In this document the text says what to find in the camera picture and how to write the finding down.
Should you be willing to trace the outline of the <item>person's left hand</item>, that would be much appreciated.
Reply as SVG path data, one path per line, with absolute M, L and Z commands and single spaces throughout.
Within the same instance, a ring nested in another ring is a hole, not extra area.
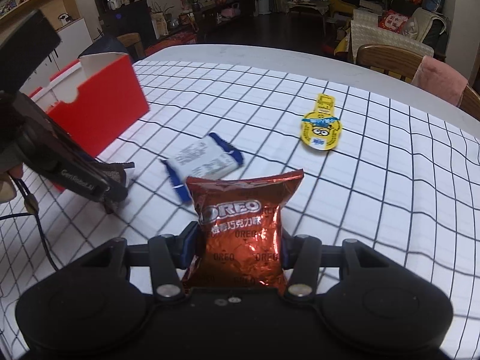
M 1 174 L 0 179 L 0 203 L 8 203 L 17 195 L 14 179 L 21 179 L 24 174 L 23 164 L 14 166 Z

